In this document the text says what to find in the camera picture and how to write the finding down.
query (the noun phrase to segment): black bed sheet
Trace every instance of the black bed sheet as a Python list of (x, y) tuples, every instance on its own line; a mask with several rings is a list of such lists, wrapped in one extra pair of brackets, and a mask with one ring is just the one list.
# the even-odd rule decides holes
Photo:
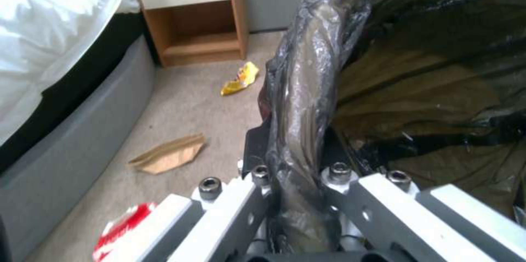
[(73, 68), (42, 93), (28, 120), (0, 146), (0, 174), (66, 119), (115, 69), (126, 49), (147, 33), (140, 13), (115, 14)]

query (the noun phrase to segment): bolt head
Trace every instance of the bolt head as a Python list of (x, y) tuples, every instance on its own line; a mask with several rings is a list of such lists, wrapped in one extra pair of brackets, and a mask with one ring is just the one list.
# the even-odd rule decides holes
[(387, 172), (386, 177), (391, 183), (397, 185), (403, 191), (407, 192), (409, 190), (411, 176), (405, 172), (402, 172), (401, 170), (391, 170)]
[(268, 167), (266, 165), (259, 165), (253, 168), (252, 172), (252, 181), (258, 186), (267, 186), (269, 185), (269, 173)]
[(329, 178), (335, 183), (346, 183), (351, 179), (351, 167), (344, 162), (335, 162), (329, 167)]
[(205, 178), (199, 183), (199, 195), (204, 200), (215, 200), (221, 192), (221, 180), (215, 176)]

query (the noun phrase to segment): grey bed base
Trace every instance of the grey bed base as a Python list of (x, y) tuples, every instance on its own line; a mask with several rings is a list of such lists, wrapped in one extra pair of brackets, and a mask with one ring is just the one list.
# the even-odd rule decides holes
[(14, 262), (42, 242), (104, 171), (148, 104), (154, 76), (141, 36), (68, 118), (0, 176), (2, 243)]

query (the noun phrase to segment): yellow wrapper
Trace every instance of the yellow wrapper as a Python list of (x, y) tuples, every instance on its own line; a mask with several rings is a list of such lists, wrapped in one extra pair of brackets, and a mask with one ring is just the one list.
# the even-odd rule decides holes
[(221, 95), (231, 95), (240, 90), (247, 88), (254, 83), (259, 72), (258, 67), (252, 62), (247, 62), (243, 67), (239, 68), (237, 78), (233, 81), (227, 82), (221, 89)]

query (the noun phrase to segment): white duvet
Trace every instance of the white duvet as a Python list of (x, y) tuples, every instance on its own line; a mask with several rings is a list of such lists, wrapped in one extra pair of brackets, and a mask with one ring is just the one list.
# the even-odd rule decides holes
[(0, 0), (0, 145), (93, 44), (121, 1)]

